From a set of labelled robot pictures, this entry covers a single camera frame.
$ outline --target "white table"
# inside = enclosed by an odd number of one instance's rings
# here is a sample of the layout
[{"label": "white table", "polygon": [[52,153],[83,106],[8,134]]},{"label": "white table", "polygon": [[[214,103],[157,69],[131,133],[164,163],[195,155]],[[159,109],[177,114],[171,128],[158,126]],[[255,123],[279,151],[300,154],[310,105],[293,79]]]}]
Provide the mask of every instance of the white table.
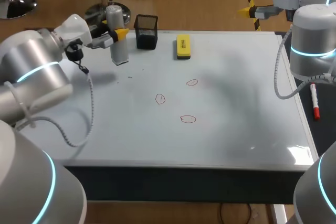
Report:
[{"label": "white table", "polygon": [[[96,100],[95,127],[84,148],[67,146],[48,122],[24,134],[71,166],[306,170],[317,159],[300,99],[283,101],[274,93],[280,36],[188,32],[192,58],[183,61],[174,59],[178,33],[160,31],[154,51],[137,50],[129,33],[130,62],[118,67],[109,49],[84,50]],[[290,93],[295,83],[285,53],[283,62],[279,89]],[[89,88],[76,65],[61,65],[74,95],[41,114],[78,142],[88,130]],[[189,86],[193,79],[198,83]],[[159,103],[158,94],[164,96]],[[182,122],[185,115],[196,122]]]}]

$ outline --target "red marker drawing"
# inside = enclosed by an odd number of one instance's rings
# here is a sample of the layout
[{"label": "red marker drawing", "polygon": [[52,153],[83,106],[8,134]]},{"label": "red marker drawing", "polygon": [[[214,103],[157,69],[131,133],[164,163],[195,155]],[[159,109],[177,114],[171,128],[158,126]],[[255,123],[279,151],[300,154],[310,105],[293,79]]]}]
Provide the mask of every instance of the red marker drawing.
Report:
[{"label": "red marker drawing", "polygon": [[316,93],[316,85],[312,83],[310,85],[310,91],[311,91],[311,98],[313,100],[313,108],[314,108],[314,119],[320,120],[320,109],[319,109],[319,103],[317,102],[317,93]]},{"label": "red marker drawing", "polygon": [[157,94],[156,97],[155,97],[155,100],[156,100],[156,103],[158,105],[163,104],[163,103],[166,102],[166,98],[163,95],[161,95],[161,94]]},{"label": "red marker drawing", "polygon": [[198,81],[196,80],[196,79],[193,79],[193,80],[190,80],[189,82],[187,82],[186,84],[188,85],[188,86],[194,86],[194,85],[196,85],[198,83]]},{"label": "red marker drawing", "polygon": [[184,123],[194,123],[196,122],[196,117],[192,116],[192,115],[183,115],[180,116],[181,121]]}]

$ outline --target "black cable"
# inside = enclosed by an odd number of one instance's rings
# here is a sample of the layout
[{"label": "black cable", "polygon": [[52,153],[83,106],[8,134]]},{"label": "black cable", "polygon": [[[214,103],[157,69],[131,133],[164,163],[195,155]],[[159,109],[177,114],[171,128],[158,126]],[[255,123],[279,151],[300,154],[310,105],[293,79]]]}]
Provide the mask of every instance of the black cable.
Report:
[{"label": "black cable", "polygon": [[252,218],[252,208],[250,204],[247,204],[248,210],[249,210],[249,215],[246,224],[248,224]]},{"label": "black cable", "polygon": [[220,219],[220,224],[224,224],[223,221],[223,216],[222,216],[222,208],[223,208],[224,203],[220,203],[219,204],[219,210],[218,210],[218,215],[219,215],[219,219]]},{"label": "black cable", "polygon": [[[223,220],[223,215],[222,215],[222,208],[223,208],[224,203],[220,203],[219,204],[219,209],[218,209],[218,215],[219,215],[219,219],[220,219],[220,224],[224,224],[224,220]],[[246,224],[248,224],[252,218],[252,207],[250,204],[247,204],[248,207],[248,218],[247,218],[247,222]]]}]

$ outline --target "whiteboard eraser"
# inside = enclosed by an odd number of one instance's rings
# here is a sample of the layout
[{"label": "whiteboard eraser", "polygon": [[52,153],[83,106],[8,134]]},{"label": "whiteboard eraser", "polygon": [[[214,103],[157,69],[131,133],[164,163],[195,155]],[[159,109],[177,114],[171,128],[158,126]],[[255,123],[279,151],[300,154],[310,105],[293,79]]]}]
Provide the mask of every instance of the whiteboard eraser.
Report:
[{"label": "whiteboard eraser", "polygon": [[177,58],[190,59],[191,57],[191,46],[190,46],[190,36],[188,34],[179,34],[176,39],[177,45]]}]

